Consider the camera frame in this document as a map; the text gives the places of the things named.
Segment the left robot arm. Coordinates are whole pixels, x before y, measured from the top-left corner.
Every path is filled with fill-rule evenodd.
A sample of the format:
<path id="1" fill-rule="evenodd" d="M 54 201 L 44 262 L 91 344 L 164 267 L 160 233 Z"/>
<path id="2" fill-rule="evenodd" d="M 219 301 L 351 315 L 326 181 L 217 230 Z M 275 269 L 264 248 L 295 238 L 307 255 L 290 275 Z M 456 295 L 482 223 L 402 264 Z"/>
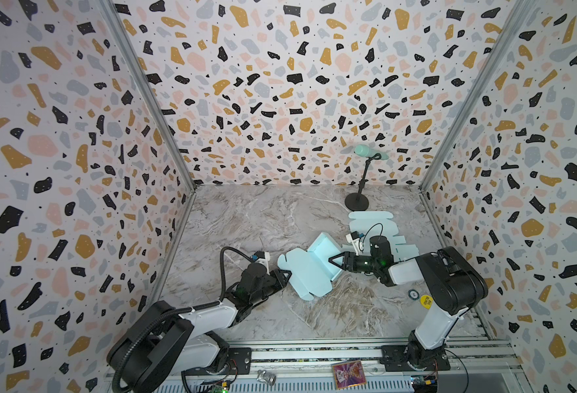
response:
<path id="1" fill-rule="evenodd" d="M 252 262 L 239 282 L 228 286 L 221 267 L 221 293 L 217 301 L 175 308 L 157 301 L 114 344 L 106 361 L 114 374 L 114 392 L 153 392 L 173 371 L 223 368 L 229 345 L 217 329 L 242 322 L 259 305 L 288 286 L 293 273 L 269 270 Z"/>

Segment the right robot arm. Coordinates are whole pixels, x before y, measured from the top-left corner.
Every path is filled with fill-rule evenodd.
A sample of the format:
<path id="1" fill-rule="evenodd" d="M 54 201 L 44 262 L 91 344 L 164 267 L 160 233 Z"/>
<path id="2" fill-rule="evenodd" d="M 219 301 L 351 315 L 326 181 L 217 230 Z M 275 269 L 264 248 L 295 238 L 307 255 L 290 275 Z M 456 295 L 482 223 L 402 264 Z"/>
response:
<path id="1" fill-rule="evenodd" d="M 371 274 L 386 287 L 425 282 L 433 303 L 409 337 L 402 358 L 415 369 L 427 368 L 446 353 L 447 337 L 457 321 L 488 295 L 481 275 L 453 247 L 396 260 L 386 237 L 370 239 L 367 255 L 341 252 L 328 259 L 350 273 Z"/>

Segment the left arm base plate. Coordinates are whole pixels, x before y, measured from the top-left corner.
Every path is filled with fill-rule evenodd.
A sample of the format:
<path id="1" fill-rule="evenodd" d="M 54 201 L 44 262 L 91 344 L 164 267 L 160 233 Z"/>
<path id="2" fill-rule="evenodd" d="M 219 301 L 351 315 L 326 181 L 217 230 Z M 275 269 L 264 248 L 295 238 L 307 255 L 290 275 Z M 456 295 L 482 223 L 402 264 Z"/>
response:
<path id="1" fill-rule="evenodd" d="M 229 377 L 249 375 L 252 366 L 252 348 L 236 347 L 220 350 L 219 355 L 206 368 L 200 368 L 198 375 Z"/>

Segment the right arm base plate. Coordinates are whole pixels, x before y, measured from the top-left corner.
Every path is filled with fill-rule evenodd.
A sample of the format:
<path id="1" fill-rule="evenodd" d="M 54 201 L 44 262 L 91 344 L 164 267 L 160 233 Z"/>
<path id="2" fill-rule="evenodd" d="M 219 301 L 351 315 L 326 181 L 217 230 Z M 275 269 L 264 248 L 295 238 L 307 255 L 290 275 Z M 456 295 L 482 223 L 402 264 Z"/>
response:
<path id="1" fill-rule="evenodd" d="M 442 346 L 425 350 L 419 344 L 409 343 L 406 346 L 382 346 L 381 351 L 382 357 L 379 363 L 387 372 L 441 372 L 451 369 Z"/>

